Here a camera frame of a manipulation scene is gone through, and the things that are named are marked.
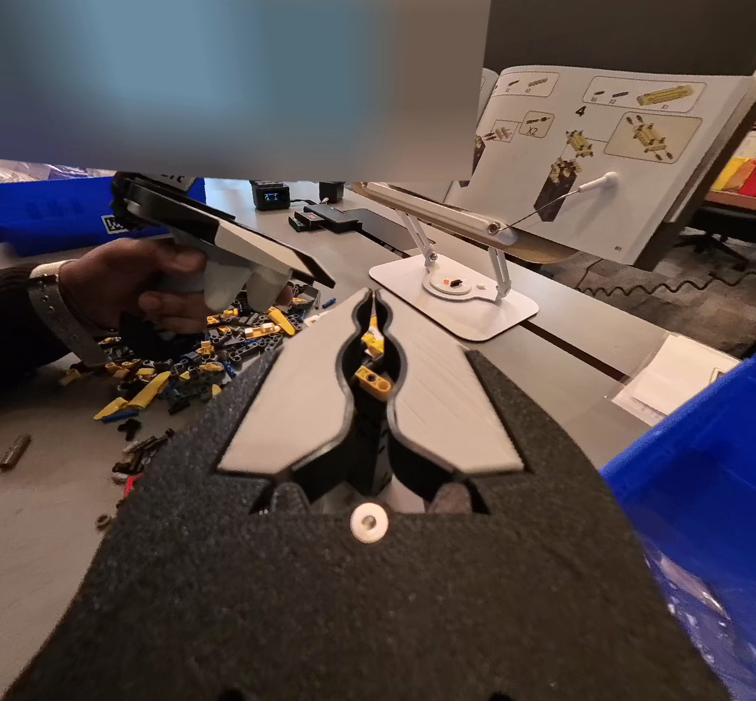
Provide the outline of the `instruction booklet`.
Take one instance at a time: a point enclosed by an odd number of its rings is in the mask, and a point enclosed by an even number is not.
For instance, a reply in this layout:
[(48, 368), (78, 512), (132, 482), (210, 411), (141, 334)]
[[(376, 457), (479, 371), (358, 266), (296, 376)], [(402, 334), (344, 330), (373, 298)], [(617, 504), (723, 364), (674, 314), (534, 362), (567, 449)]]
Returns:
[(526, 65), (502, 72), (448, 201), (633, 264), (747, 110), (753, 76)]

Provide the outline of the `yellow brick assembly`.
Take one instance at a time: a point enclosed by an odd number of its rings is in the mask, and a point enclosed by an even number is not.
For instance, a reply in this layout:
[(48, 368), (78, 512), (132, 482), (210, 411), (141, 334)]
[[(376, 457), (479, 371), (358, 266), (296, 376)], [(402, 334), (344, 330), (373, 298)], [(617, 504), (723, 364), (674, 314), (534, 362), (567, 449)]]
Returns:
[(385, 365), (385, 337), (373, 314), (367, 332), (361, 337), (360, 365), (354, 373), (353, 383), (380, 402), (391, 395), (394, 380)]

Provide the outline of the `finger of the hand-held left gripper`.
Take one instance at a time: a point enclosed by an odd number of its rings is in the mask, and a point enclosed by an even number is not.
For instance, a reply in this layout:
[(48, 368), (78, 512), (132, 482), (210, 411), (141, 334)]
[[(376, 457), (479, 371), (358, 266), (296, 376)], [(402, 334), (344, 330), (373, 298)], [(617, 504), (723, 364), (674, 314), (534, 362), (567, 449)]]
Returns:
[(308, 283), (335, 288), (335, 280), (317, 259), (303, 250), (245, 228), (226, 219), (217, 220), (214, 243), (225, 250), (270, 271), (291, 275)]

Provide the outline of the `grey tube connector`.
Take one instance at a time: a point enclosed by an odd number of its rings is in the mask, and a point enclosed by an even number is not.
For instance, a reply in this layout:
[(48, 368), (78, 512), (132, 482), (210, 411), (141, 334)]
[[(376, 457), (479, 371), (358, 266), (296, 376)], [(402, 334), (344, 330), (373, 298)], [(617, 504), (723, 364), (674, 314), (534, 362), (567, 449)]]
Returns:
[(1, 457), (1, 473), (12, 471), (22, 459), (32, 441), (30, 434), (17, 436), (5, 450)]

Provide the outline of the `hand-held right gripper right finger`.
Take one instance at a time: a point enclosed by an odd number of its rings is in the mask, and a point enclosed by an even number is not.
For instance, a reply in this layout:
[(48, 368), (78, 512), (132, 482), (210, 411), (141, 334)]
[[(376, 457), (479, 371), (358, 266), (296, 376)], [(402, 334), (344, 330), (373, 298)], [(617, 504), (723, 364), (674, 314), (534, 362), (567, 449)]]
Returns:
[(390, 292), (378, 290), (376, 306), (386, 311), (384, 339), (399, 359), (387, 403), (393, 437), (437, 467), (469, 477), (522, 472), (467, 348)]

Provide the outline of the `pile of yellow grey bricks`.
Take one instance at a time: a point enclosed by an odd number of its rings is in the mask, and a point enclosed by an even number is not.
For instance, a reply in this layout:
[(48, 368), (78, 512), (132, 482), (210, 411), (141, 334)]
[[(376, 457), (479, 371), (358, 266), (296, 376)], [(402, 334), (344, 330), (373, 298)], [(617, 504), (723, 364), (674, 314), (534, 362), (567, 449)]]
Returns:
[(104, 354), (103, 365), (87, 366), (76, 362), (59, 377), (66, 387), (99, 377), (109, 383), (113, 397), (128, 400), (124, 409), (138, 409), (141, 415), (154, 403), (164, 401), (173, 415), (193, 401), (208, 402), (224, 386), (241, 374), (243, 366), (255, 356), (279, 347), (305, 328), (306, 318), (320, 307), (321, 292), (311, 284), (289, 282), (293, 299), (287, 305), (273, 306), (266, 312), (253, 312), (241, 296), (220, 313), (206, 319), (204, 334), (179, 337), (166, 334), (166, 347), (149, 341), (150, 331), (131, 331), (125, 337), (105, 337), (98, 342)]

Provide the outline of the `blue storage bin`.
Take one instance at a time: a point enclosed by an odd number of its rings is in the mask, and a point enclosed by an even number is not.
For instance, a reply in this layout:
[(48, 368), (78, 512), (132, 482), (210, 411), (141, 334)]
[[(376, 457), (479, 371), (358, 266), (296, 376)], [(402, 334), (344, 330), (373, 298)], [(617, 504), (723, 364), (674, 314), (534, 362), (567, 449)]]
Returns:
[(755, 699), (755, 360), (602, 469), (661, 589), (731, 699)]
[(1, 242), (31, 257), (75, 250), (118, 238), (167, 234), (160, 227), (126, 230), (110, 209), (110, 176), (1, 185)]

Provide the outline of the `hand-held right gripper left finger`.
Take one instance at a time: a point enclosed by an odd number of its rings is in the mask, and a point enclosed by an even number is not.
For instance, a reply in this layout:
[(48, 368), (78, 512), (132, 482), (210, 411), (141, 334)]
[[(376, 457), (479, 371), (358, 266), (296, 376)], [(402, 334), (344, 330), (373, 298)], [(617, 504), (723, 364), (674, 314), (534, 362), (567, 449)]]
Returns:
[(334, 449), (354, 412), (350, 380), (373, 310), (363, 289), (280, 350), (219, 461), (219, 470), (273, 478)]

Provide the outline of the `pile of black red pins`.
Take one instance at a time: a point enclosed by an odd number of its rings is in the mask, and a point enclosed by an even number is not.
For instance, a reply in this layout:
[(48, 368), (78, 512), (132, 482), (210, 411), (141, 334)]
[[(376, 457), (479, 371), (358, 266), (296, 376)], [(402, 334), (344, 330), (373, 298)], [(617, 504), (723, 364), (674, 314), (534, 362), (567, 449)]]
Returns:
[(159, 450), (175, 435), (174, 429), (167, 429), (161, 436), (150, 436), (146, 440), (132, 442), (126, 447), (122, 460), (111, 468), (113, 482), (124, 487), (122, 498), (127, 497)]

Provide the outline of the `black equipment case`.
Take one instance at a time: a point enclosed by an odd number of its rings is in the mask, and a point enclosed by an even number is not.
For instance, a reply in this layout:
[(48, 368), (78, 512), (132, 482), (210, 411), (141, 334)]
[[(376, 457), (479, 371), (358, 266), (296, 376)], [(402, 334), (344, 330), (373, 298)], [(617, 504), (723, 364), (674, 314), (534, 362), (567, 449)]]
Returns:
[(250, 181), (255, 210), (271, 212), (289, 210), (291, 197), (289, 186), (283, 182)]

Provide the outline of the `person's left hand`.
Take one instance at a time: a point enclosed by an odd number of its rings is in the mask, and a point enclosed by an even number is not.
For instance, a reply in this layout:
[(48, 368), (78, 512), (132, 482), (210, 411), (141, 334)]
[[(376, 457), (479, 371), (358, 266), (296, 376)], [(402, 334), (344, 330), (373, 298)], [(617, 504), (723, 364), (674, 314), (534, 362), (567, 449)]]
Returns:
[(89, 322), (117, 329), (122, 314), (176, 334), (202, 333), (211, 314), (202, 292), (160, 291), (163, 276), (185, 280), (203, 271), (206, 257), (171, 240), (119, 239), (62, 265), (63, 298)]

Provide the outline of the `white book stand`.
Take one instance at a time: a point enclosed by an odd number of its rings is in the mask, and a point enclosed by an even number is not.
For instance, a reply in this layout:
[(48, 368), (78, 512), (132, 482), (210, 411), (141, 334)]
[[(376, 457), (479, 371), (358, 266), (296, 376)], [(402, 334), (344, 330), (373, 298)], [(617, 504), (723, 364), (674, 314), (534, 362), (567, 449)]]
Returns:
[[(547, 65), (690, 76), (753, 76), (753, 0), (491, 0), (478, 121), (499, 75), (511, 67)], [(631, 265), (653, 269), (702, 203), (711, 184), (754, 121), (754, 92), (697, 185), (672, 210)], [(376, 265), (370, 277), (386, 290), (469, 342), (485, 342), (538, 312), (513, 288), (506, 255), (544, 251), (560, 260), (578, 251), (513, 224), (448, 201), (449, 177), (426, 182), (369, 182), (356, 188), (392, 208), (418, 252)]]

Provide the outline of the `flat black device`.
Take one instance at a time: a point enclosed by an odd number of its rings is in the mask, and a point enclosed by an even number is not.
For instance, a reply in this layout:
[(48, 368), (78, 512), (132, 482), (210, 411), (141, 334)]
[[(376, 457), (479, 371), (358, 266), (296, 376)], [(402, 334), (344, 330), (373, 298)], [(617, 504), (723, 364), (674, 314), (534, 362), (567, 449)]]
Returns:
[(362, 222), (350, 217), (329, 204), (305, 205), (288, 217), (288, 223), (297, 233), (313, 233), (327, 230), (335, 234), (360, 232)]

